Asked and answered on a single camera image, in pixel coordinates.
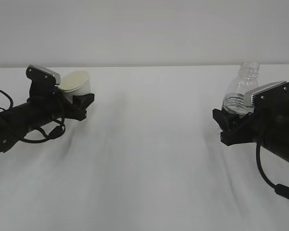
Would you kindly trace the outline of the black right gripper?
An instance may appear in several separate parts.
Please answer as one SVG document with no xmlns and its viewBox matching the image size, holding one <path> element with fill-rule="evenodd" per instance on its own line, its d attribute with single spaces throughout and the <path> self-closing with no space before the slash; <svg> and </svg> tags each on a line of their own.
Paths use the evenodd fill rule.
<svg viewBox="0 0 289 231">
<path fill-rule="evenodd" d="M 221 142 L 227 146 L 260 141 L 271 152 L 289 152 L 289 105 L 255 109 L 245 116 L 213 109 L 212 117 L 222 129 Z"/>
</svg>

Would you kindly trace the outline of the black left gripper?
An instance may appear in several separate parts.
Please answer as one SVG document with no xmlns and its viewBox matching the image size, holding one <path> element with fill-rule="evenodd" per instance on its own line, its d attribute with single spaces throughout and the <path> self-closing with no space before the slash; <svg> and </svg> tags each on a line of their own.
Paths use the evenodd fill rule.
<svg viewBox="0 0 289 231">
<path fill-rule="evenodd" d="M 70 103 L 60 91 L 29 92 L 24 106 L 24 125 L 28 128 L 44 126 L 57 119 L 82 121 L 87 117 L 86 109 L 94 102 L 94 94 L 73 95 Z"/>
</svg>

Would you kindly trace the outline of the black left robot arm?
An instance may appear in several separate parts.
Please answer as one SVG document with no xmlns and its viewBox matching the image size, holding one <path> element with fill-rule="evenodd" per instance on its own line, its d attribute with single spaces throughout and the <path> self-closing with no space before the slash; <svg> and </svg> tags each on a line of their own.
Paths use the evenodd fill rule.
<svg viewBox="0 0 289 231">
<path fill-rule="evenodd" d="M 95 95 L 73 96 L 68 101 L 62 93 L 29 98 L 19 106 L 0 108 L 0 153 L 7 152 L 17 142 L 39 144 L 61 137 L 65 120 L 82 121 Z"/>
</svg>

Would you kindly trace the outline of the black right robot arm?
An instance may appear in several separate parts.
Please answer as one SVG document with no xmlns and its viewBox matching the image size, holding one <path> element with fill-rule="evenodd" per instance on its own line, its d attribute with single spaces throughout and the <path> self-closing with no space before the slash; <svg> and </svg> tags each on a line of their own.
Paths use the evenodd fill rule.
<svg viewBox="0 0 289 231">
<path fill-rule="evenodd" d="M 289 108 L 255 110 L 243 117 L 213 109 L 212 117 L 226 146 L 260 141 L 263 148 L 289 163 Z"/>
</svg>

